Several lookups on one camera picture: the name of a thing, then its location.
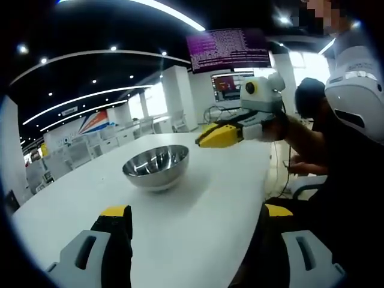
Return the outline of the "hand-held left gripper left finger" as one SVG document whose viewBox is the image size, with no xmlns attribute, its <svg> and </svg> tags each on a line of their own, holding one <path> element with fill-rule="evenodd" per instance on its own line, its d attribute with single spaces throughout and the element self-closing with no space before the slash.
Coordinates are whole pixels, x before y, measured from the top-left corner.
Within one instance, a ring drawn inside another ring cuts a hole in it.
<svg viewBox="0 0 384 288">
<path fill-rule="evenodd" d="M 46 274 L 57 287 L 131 287 L 131 206 L 104 210 L 60 252 Z"/>
</svg>

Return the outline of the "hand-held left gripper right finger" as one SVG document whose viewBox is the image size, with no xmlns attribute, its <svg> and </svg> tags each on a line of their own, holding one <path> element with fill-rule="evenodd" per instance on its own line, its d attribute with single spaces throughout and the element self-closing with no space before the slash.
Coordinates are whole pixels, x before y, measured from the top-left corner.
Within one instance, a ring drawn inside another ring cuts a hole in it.
<svg viewBox="0 0 384 288">
<path fill-rule="evenodd" d="M 260 215 L 260 287 L 341 287 L 345 270 L 316 236 L 305 210 L 266 203 Z"/>
</svg>

